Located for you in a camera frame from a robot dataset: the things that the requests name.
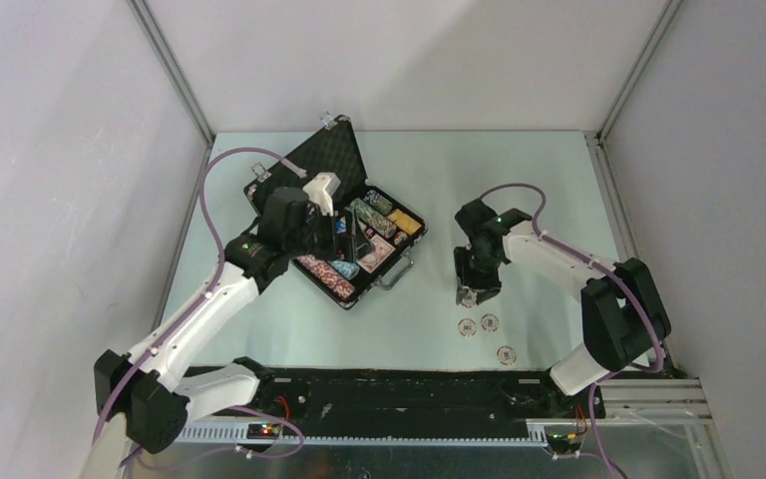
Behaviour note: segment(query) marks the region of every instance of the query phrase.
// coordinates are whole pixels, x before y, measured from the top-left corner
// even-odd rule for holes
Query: light blue table surface
[[[283,155],[310,133],[219,134],[212,156],[234,147]],[[606,210],[585,139],[580,132],[358,132],[371,180],[409,206],[429,225],[413,249],[415,267],[391,291],[376,288],[344,311],[293,266],[257,301],[231,319],[196,358],[226,364],[250,356],[273,366],[395,369],[544,369],[582,341],[579,305],[531,270],[501,268],[501,294],[472,309],[454,301],[453,248],[465,241],[454,222],[459,207],[500,183],[542,187],[548,206],[541,226],[553,236],[600,255],[617,257]],[[206,182],[210,214],[227,242],[254,218],[243,187],[250,166],[267,168],[263,155],[231,156]],[[497,192],[487,204],[499,213],[517,207],[532,213],[538,196],[525,190]],[[200,210],[189,226],[164,320],[210,274],[215,246]],[[462,336],[457,324],[480,324],[492,313],[501,326]],[[502,365],[501,346],[517,360]]]

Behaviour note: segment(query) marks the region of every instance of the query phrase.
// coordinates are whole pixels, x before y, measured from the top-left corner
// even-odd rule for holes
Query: white poker chip
[[[494,314],[485,314],[483,319],[480,320],[480,324],[483,325],[483,329],[494,332],[501,326],[501,321]]]
[[[460,334],[465,337],[471,337],[477,334],[477,323],[470,317],[461,320],[457,327],[460,330]]]
[[[516,360],[515,350],[509,346],[501,346],[498,348],[498,360],[501,364],[509,366]]]

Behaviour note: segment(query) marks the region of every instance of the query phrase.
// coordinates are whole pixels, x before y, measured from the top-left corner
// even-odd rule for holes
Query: red wire
[[[586,434],[588,432],[588,423],[585,421],[585,412],[582,410],[582,406],[579,404],[576,406],[576,410],[582,416],[582,425],[585,426],[585,429],[580,435]]]
[[[283,404],[283,411],[285,413],[284,420],[289,420],[289,403],[286,401],[286,398],[283,396],[277,396],[276,399],[274,399],[274,402],[279,402],[280,404]]]

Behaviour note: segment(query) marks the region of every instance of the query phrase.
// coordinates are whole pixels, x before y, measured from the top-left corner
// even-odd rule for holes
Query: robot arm
[[[352,238],[338,235],[332,195],[335,175],[319,174],[302,190],[277,189],[267,200],[256,234],[243,233],[224,250],[215,288],[205,281],[172,317],[127,354],[108,350],[96,361],[99,411],[134,370],[109,417],[124,413],[127,435],[150,453],[168,447],[183,428],[231,405],[249,403],[266,370],[241,358],[222,369],[184,378],[195,356],[248,303],[257,299],[289,261],[302,254],[338,258]],[[158,339],[164,337],[162,344]]]
[[[637,312],[620,289],[591,263],[542,241],[532,218],[519,210],[497,215],[480,200],[468,203],[456,214],[457,223],[469,238],[469,247],[454,249],[457,270],[457,302],[480,304],[501,290],[498,268],[504,263],[531,267],[576,299],[582,309],[583,343],[549,371],[553,386],[573,396],[610,371],[620,371],[651,347]],[[608,264],[627,284],[650,318],[658,338],[670,333],[670,322],[647,266],[636,258]]]

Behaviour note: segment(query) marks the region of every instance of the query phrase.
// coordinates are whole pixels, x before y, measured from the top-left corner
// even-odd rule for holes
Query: poker chip case
[[[355,263],[327,262],[312,256],[292,263],[344,309],[356,305],[374,286],[392,289],[412,268],[410,250],[427,232],[427,223],[368,179],[350,118],[340,115],[328,119],[286,158],[306,170],[307,178],[299,178],[281,163],[268,170],[256,165],[256,179],[244,191],[257,214],[262,214],[266,199],[277,188],[303,188],[319,173],[335,173],[341,182],[333,196],[336,217],[352,212],[360,226],[358,233],[366,235],[374,246],[373,252]]]

